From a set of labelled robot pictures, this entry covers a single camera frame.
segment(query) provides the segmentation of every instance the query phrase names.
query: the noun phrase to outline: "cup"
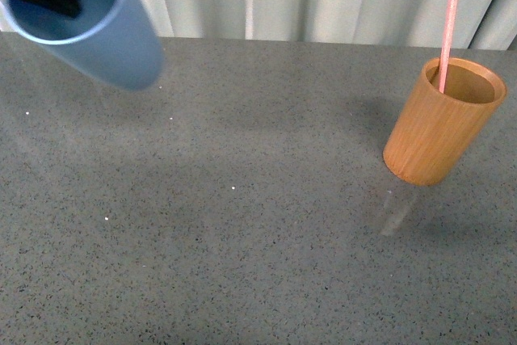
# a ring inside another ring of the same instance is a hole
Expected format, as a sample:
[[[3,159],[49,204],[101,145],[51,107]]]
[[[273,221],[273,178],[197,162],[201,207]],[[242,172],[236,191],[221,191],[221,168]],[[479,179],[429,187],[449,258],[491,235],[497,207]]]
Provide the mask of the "cup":
[[[70,18],[21,0],[4,0],[20,35],[100,81],[138,90],[159,76],[163,50],[141,0],[79,0]]]
[[[439,58],[422,68],[384,149],[386,166],[406,182],[441,182],[506,98],[504,81],[483,65],[450,58],[445,93]]]

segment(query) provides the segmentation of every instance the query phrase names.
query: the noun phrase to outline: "blue plastic cup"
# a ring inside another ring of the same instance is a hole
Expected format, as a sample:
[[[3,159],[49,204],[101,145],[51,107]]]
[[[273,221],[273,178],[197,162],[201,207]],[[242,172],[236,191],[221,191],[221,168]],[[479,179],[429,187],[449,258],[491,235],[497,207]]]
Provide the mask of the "blue plastic cup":
[[[128,90],[153,84],[163,49],[141,0],[79,0],[73,19],[20,0],[4,3],[20,35],[100,81]]]

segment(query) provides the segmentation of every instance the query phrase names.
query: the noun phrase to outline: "pink straw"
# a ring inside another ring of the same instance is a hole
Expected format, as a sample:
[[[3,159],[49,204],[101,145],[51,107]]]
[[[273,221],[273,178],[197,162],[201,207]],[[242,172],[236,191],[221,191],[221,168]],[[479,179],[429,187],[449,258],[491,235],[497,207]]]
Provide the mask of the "pink straw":
[[[449,54],[451,52],[452,45],[452,31],[454,30],[457,6],[458,0],[448,0],[447,14],[445,15],[445,28],[443,30],[442,55],[439,58],[439,91],[442,93],[445,92],[445,78],[447,77]]]

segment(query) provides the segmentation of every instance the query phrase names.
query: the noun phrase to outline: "gray countertop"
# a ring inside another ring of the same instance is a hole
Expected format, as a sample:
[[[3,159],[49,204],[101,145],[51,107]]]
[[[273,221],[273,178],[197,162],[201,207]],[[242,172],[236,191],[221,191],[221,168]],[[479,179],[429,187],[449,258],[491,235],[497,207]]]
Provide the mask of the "gray countertop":
[[[440,185],[382,149],[430,48],[167,39],[156,86],[0,35],[0,343],[517,343],[510,94]]]

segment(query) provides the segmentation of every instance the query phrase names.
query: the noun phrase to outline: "bamboo cup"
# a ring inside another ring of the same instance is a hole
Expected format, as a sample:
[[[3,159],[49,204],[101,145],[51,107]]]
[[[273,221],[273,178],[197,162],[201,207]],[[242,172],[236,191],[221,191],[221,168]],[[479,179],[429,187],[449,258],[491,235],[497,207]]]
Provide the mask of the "bamboo cup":
[[[422,68],[383,153],[386,166],[415,185],[442,181],[506,97],[504,81],[475,62],[451,58],[445,93],[439,59]]]

